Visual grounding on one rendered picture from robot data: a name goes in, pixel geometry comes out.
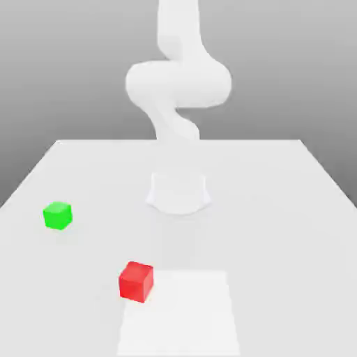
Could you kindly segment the small red cube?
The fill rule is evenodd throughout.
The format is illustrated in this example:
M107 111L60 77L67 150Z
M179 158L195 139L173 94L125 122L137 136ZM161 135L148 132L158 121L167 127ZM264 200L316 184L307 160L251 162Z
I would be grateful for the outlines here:
M122 298L144 303L153 287L153 267L129 261L119 275L119 294Z

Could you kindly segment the small green cube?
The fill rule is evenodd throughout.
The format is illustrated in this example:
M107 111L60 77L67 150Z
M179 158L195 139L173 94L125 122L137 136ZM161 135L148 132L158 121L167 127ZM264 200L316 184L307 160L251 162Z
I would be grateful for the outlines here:
M65 229L73 221L72 206L65 202L52 202L43 209L45 226L51 229Z

